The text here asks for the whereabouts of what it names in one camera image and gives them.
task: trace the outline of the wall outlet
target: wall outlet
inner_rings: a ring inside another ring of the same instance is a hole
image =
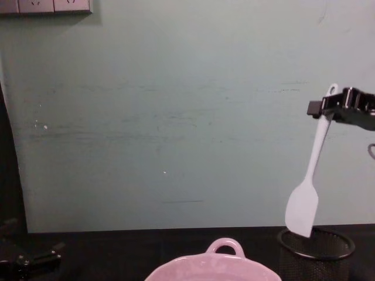
[[[53,13],[53,0],[18,0],[20,13]]]
[[[92,12],[92,2],[90,0],[54,0],[55,12]]]
[[[0,0],[0,14],[13,14],[18,13],[17,0]]]

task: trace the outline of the spatula head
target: spatula head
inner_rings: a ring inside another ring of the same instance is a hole
[[[289,197],[285,223],[290,231],[310,237],[319,198],[312,183],[304,181]]]

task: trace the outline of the bowl rim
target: bowl rim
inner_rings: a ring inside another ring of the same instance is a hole
[[[273,270],[271,270],[270,268],[266,267],[265,265],[263,265],[259,262],[252,261],[251,259],[243,258],[243,257],[240,257],[240,256],[229,255],[229,254],[226,254],[226,253],[207,253],[207,252],[206,253],[200,253],[200,254],[197,254],[197,255],[181,256],[180,258],[173,259],[173,260],[161,265],[160,267],[156,268],[146,278],[145,281],[153,281],[153,278],[155,277],[156,274],[158,274],[158,272],[162,271],[163,269],[165,269],[169,266],[172,266],[172,265],[176,264],[176,262],[178,262],[180,260],[197,259],[197,258],[200,258],[200,257],[223,258],[223,259],[232,259],[232,260],[238,259],[238,261],[247,263],[247,264],[249,264],[249,266],[251,265],[251,266],[257,266],[259,268],[262,268],[265,272],[270,274],[275,279],[275,281],[282,281],[280,276],[278,276],[278,274],[276,272],[274,272]]]

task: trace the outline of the black mesh pencil cup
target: black mesh pencil cup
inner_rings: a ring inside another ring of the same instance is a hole
[[[281,246],[279,275],[283,281],[347,281],[353,241],[337,232],[313,228],[310,238],[278,234]]]

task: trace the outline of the pink bowl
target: pink bowl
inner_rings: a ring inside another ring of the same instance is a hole
[[[222,246],[232,247],[236,255],[216,253]],[[184,256],[157,268],[146,281],[281,281],[271,269],[245,257],[241,245],[222,238],[206,253]]]

